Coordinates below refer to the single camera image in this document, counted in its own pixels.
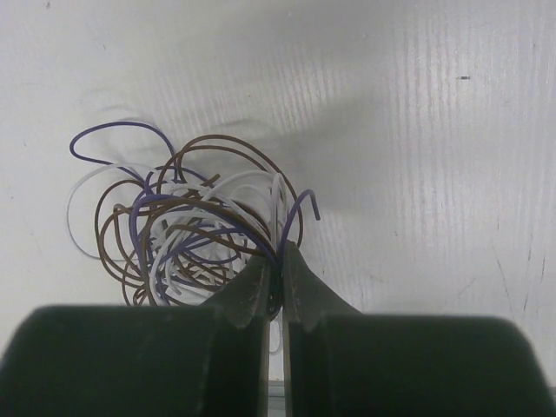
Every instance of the dark green object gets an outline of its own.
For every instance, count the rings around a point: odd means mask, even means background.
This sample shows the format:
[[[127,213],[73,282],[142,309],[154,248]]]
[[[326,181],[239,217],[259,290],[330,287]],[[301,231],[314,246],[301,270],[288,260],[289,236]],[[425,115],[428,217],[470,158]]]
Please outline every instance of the dark green object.
[[[290,416],[556,415],[507,321],[364,315],[288,244],[198,308],[46,308],[17,331],[0,415],[266,415],[268,311],[284,310]]]

